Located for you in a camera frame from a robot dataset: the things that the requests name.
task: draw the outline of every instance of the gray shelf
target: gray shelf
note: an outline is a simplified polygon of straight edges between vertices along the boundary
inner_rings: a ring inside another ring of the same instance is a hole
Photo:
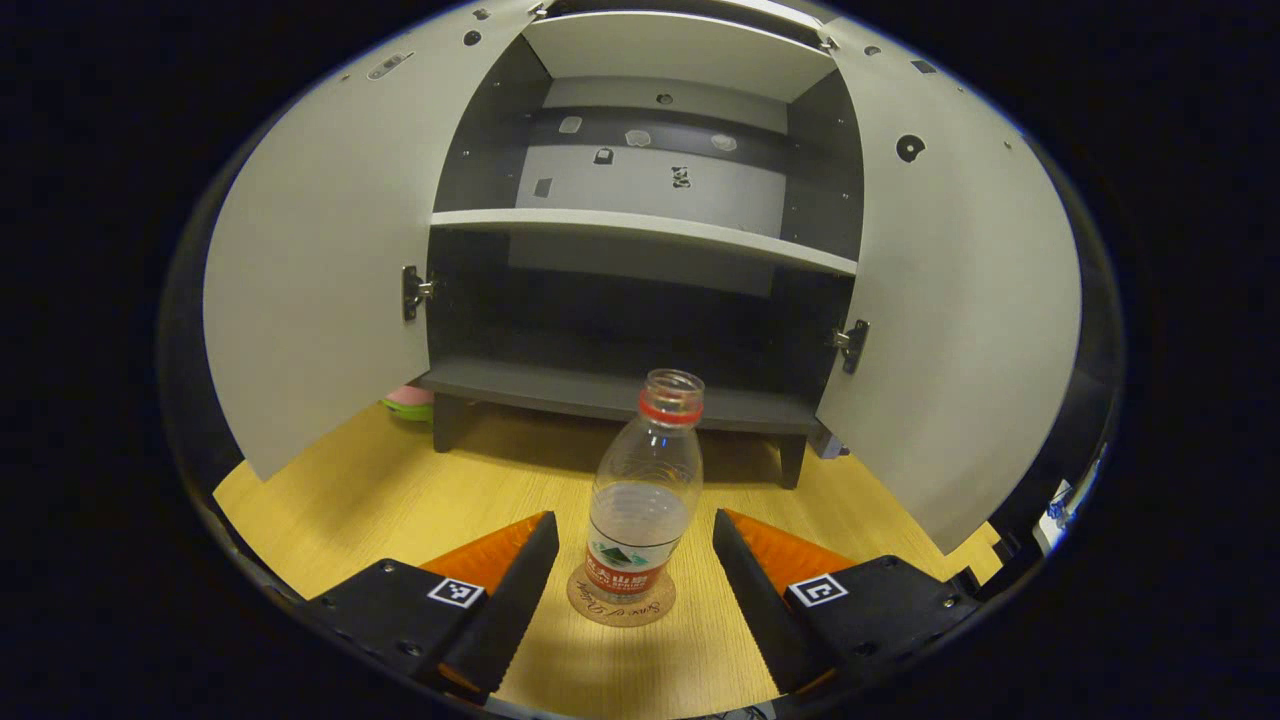
[[[636,414],[641,379],[467,355],[433,357],[415,386],[532,410],[628,420]],[[772,434],[808,434],[814,407],[777,392],[709,387],[700,428]]]

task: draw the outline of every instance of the wooden table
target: wooden table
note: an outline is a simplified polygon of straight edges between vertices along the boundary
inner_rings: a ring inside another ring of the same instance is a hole
[[[495,697],[584,717],[687,717],[777,697],[712,550],[728,507],[856,561],[895,553],[938,579],[998,568],[983,525],[943,556],[855,457],[806,450],[797,489],[759,436],[701,433],[705,486],[669,571],[680,597],[663,620],[598,625],[570,607],[582,561],[591,478],[618,423],[480,405],[454,450],[374,405],[298,456],[270,483],[241,464],[214,497],[248,544],[311,598],[381,557],[420,564],[539,510],[554,510],[561,553]]]

